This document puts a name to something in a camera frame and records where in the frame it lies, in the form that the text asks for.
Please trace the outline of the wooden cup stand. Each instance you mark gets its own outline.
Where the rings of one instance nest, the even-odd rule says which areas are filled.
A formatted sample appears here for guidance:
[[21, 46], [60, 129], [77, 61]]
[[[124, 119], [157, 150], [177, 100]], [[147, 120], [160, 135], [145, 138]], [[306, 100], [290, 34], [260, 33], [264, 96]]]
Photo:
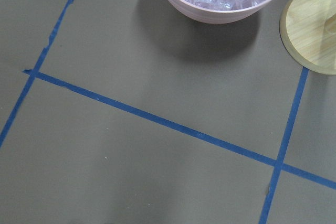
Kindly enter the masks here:
[[335, 75], [335, 0], [290, 0], [279, 30], [295, 61], [311, 71]]

